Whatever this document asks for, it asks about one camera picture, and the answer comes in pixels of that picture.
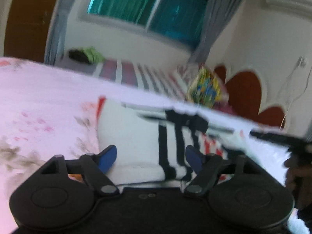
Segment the wooden door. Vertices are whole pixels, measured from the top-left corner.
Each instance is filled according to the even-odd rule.
[[[56,0],[13,0],[4,40],[4,56],[43,62]]]

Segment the window frame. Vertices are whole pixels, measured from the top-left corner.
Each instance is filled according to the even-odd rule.
[[[186,51],[194,51],[194,48],[191,46],[181,43],[178,40],[171,39],[169,37],[166,37],[162,34],[159,34],[157,32],[153,32],[152,30],[149,30],[152,20],[156,14],[157,8],[160,4],[161,0],[156,0],[155,4],[152,8],[152,11],[150,13],[149,19],[147,21],[146,26],[136,25],[131,22],[123,21],[120,19],[112,18],[109,16],[104,15],[94,15],[89,14],[89,8],[91,4],[91,0],[83,0],[79,9],[78,18],[81,21],[88,22],[88,23],[94,23],[97,25],[102,26],[109,26],[114,27],[120,30],[127,31],[129,33],[141,35],[143,37],[149,37],[154,40],[160,41],[164,44],[168,44],[170,46],[174,46],[176,48],[186,50]]]

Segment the electrical cable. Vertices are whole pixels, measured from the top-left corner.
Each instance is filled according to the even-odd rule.
[[[293,76],[293,74],[294,74],[294,72],[295,72],[295,70],[296,70],[297,68],[298,68],[298,66],[297,66],[297,64],[296,64],[295,67],[293,68],[293,70],[291,71],[291,73],[286,77],[285,82],[282,84],[280,90],[279,90],[278,93],[277,93],[277,99],[279,99],[279,97],[280,97],[280,95],[281,95],[281,93],[282,93],[282,90],[283,90],[283,88],[284,88],[285,83],[287,83],[286,88],[288,87],[289,82],[290,82],[290,80],[291,80],[291,78],[292,78],[292,76]]]
[[[297,100],[299,100],[299,99],[303,96],[303,94],[305,94],[306,90],[308,89],[308,85],[309,85],[309,81],[310,81],[311,72],[312,72],[312,67],[310,68],[310,71],[309,71],[309,74],[308,74],[308,77],[307,77],[307,81],[306,81],[306,84],[305,84],[305,89],[303,90],[303,92],[302,92],[299,96],[297,96],[296,98],[292,98],[292,99],[291,99],[291,102],[290,102],[290,104],[289,104],[289,106],[288,106],[288,109],[287,109],[287,111],[286,111],[286,113],[285,113],[285,115],[284,115],[284,117],[283,117],[282,123],[280,124],[280,130],[282,129],[284,120],[285,120],[285,118],[286,118],[286,116],[287,116],[287,114],[288,114],[288,111],[289,111],[289,109],[290,109],[292,103],[295,102],[295,101],[297,101]]]
[[[304,89],[304,91],[303,91],[298,97],[296,97],[296,98],[294,99],[294,101],[297,101],[298,99],[300,99],[300,97],[302,97],[302,95],[305,94],[305,91],[308,89],[311,71],[312,71],[312,67],[311,67],[310,72],[309,72],[309,74],[308,74],[308,78],[307,78],[307,82],[306,82],[306,84],[305,84],[305,89]]]

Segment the red headboard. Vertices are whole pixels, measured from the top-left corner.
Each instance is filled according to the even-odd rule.
[[[225,83],[227,69],[225,65],[218,65],[214,72]],[[233,76],[225,83],[229,93],[229,105],[241,117],[251,119],[255,122],[279,127],[284,118],[283,109],[276,105],[261,113],[259,108],[262,98],[261,82],[252,71],[242,71]]]

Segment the bed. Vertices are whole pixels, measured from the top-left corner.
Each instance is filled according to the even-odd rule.
[[[64,56],[55,66],[184,101],[188,86],[198,74],[201,64],[182,64],[167,71],[165,67],[159,69],[115,58],[107,58],[97,65],[86,65]],[[282,125],[284,129],[289,127],[289,119],[284,120],[285,107],[280,103],[267,103],[265,80],[257,71],[242,68],[232,73],[231,68],[225,64],[217,64],[213,71],[229,94],[228,104],[215,106],[214,109],[264,125]]]
[[[260,125],[251,120],[183,103],[90,75],[15,58],[0,58],[0,232],[16,223],[8,207],[10,194],[56,154],[74,159],[98,153],[96,112],[99,98],[131,105],[198,113],[212,124],[233,128],[245,137],[251,154],[279,182],[284,182],[284,147],[248,137]]]

